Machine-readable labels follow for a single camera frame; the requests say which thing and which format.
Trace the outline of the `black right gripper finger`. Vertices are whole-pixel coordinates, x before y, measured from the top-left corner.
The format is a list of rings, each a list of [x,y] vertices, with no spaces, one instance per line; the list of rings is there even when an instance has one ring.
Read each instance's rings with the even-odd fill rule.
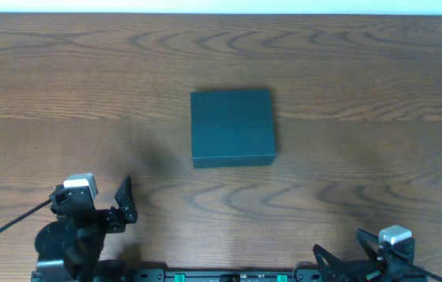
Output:
[[[365,231],[363,229],[358,229],[356,236],[366,255],[370,259],[378,258],[378,252],[370,245],[370,243],[378,244],[379,238],[376,235],[369,233],[368,231]]]
[[[313,254],[324,282],[361,282],[359,262],[344,262],[319,244],[313,246]]]

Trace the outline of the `black box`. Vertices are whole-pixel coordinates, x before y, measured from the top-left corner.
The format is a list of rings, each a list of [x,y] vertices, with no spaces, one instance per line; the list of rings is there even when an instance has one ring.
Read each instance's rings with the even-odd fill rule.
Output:
[[[190,94],[195,168],[271,165],[277,148],[269,89]]]

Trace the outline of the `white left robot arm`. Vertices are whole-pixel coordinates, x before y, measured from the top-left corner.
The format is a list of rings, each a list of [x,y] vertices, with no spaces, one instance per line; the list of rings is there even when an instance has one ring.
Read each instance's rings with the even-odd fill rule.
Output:
[[[95,176],[85,173],[71,175],[49,195],[56,221],[35,238],[38,261],[33,281],[133,280],[122,261],[100,259],[106,235],[123,233],[138,219],[132,180],[126,176],[114,195],[117,207],[97,209],[97,194]]]

